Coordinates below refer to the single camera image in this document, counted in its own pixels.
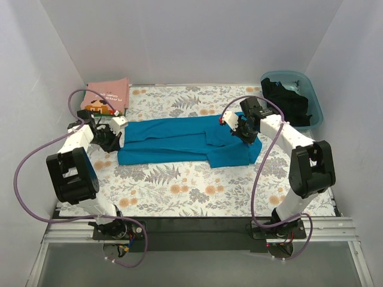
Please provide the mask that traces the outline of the blue t shirt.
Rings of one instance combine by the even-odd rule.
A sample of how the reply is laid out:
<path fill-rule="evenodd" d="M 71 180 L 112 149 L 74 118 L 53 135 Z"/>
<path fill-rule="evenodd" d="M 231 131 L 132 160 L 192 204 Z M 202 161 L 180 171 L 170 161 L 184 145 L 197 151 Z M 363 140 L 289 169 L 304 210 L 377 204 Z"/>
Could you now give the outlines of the blue t shirt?
<path fill-rule="evenodd" d="M 207 161 L 211 168 L 254 164 L 262 150 L 259 139 L 248 145 L 218 124 L 218 115 L 163 118 L 131 122 L 124 147 L 117 153 L 121 166 L 149 163 Z"/>

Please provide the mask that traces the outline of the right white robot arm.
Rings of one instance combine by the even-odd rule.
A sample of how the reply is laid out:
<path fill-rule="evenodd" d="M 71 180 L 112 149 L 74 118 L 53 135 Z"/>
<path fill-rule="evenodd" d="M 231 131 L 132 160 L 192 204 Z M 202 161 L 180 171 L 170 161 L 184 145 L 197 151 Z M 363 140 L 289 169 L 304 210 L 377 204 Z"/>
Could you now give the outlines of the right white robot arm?
<path fill-rule="evenodd" d="M 232 135 L 249 145 L 255 142 L 258 134 L 267 136 L 272 140 L 266 151 L 268 154 L 278 145 L 289 155 L 290 189 L 284 201 L 273 210 L 270 221 L 265 224 L 257 220 L 254 210 L 251 211 L 257 228 L 276 233 L 304 216 L 308 204 L 335 184 L 336 175 L 330 144 L 301 134 L 285 119 L 276 104 L 269 100 L 270 108 L 264 109 L 259 104 L 260 99 L 258 96 L 239 97 L 242 115 L 225 108 L 220 124 L 228 125 Z"/>

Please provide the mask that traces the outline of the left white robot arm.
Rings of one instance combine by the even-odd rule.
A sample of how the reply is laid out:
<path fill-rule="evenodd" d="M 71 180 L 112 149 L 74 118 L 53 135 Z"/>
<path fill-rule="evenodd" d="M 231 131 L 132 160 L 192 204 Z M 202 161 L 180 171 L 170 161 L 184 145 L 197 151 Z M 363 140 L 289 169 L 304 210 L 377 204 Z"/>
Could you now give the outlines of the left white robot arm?
<path fill-rule="evenodd" d="M 68 125 L 69 136 L 61 149 L 46 159 L 56 197 L 93 216 L 95 221 L 89 224 L 103 235 L 122 238 L 127 233 L 126 224 L 119 218 L 122 213 L 98 194 L 99 180 L 87 150 L 95 144 L 107 153 L 119 151 L 128 121 L 123 115 L 115 115 L 106 124 L 100 124 L 86 109 L 78 111 L 77 117 Z"/>

